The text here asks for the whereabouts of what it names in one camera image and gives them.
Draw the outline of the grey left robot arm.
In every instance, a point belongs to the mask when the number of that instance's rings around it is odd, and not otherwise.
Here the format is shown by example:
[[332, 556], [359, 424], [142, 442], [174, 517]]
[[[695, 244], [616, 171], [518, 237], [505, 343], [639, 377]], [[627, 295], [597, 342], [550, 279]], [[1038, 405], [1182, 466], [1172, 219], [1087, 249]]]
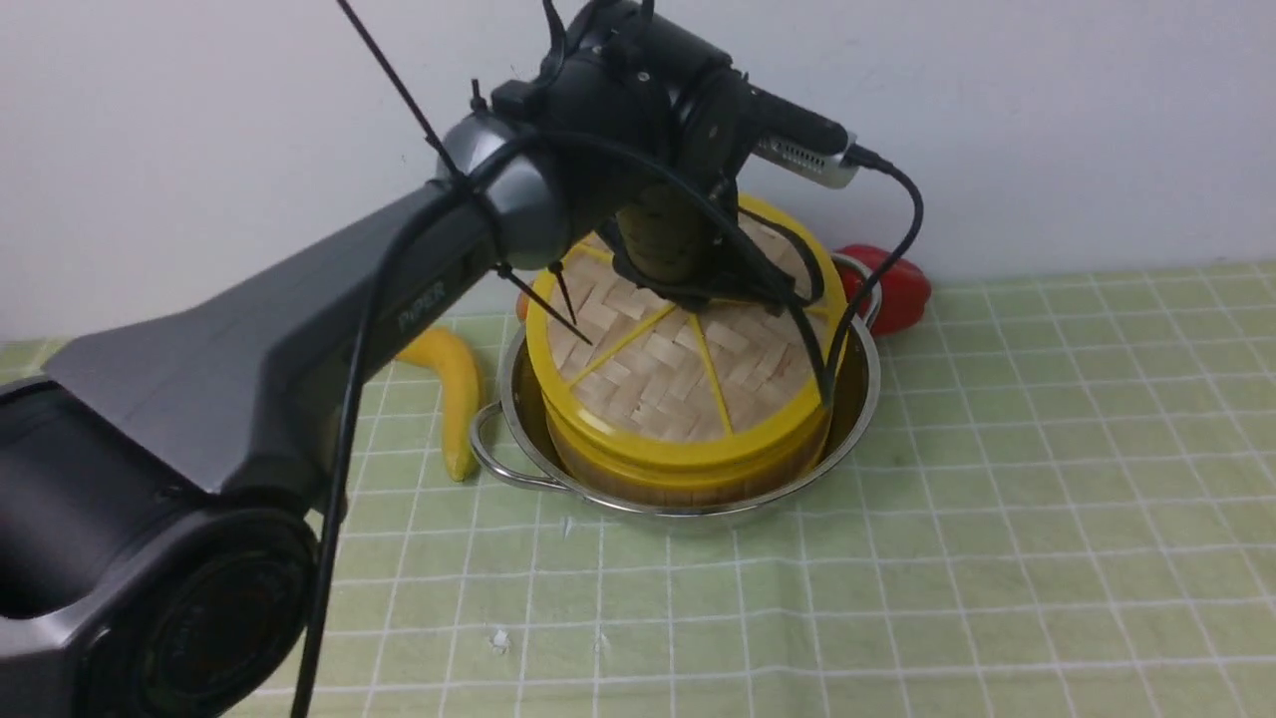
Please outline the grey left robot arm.
[[191, 309], [3, 386], [3, 714], [219, 717], [316, 682], [365, 383], [491, 270], [556, 265], [667, 187], [715, 204], [775, 97], [649, 1], [553, 6], [410, 194]]

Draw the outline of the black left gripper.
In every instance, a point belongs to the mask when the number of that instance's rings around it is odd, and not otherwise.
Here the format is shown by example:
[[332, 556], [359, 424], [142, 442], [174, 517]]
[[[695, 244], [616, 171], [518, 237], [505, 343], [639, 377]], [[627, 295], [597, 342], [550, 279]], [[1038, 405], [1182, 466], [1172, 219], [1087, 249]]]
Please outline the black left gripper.
[[669, 182], [648, 186], [610, 219], [612, 270], [679, 309], [806, 309], [798, 278], [771, 260], [746, 224], [775, 233], [789, 247], [798, 247], [798, 233], [743, 208], [732, 182], [708, 200], [732, 223], [731, 231]]

